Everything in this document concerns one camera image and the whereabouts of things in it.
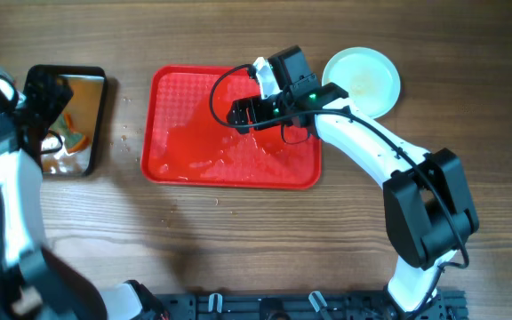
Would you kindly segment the orange green sponge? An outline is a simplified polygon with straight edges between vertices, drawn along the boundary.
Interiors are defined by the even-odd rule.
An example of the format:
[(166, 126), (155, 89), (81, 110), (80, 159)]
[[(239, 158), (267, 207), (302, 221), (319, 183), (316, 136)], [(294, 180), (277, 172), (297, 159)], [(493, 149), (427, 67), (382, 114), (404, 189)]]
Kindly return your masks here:
[(51, 130), (58, 133), (69, 154), (83, 151), (89, 145), (89, 138), (75, 129), (69, 113), (62, 113), (51, 125)]

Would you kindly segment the white plate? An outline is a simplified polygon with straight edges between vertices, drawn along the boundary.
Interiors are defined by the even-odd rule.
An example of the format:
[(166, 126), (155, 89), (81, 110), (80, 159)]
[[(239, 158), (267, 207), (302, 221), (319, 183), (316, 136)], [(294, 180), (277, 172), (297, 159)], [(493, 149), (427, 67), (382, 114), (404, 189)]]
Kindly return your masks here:
[(322, 85), (328, 83), (347, 91), (355, 105), (373, 119), (395, 106), (402, 87), (392, 61), (366, 47), (347, 48), (330, 58), (322, 74)]

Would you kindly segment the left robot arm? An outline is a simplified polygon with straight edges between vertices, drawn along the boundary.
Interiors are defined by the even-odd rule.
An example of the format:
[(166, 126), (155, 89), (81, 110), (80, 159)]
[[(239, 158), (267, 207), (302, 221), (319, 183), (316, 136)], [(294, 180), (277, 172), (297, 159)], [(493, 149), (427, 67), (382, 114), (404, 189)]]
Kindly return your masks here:
[(168, 319), (143, 284), (99, 291), (47, 246), (42, 143), (72, 96), (63, 76), (38, 72), (18, 91), (0, 69), (0, 319)]

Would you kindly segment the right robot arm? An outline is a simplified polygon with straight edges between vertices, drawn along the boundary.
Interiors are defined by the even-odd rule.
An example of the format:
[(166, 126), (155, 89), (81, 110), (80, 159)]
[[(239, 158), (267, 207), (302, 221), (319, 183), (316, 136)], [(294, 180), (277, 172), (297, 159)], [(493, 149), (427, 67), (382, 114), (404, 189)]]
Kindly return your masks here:
[(346, 85), (318, 79), (298, 45), (242, 66), (259, 94), (235, 100), (221, 124), (246, 134), (295, 126), (336, 147), (383, 193), (388, 240), (398, 260), (386, 292), (404, 316), (437, 295), (446, 268), (469, 265), (479, 219), (461, 160), (401, 139), (367, 115)]

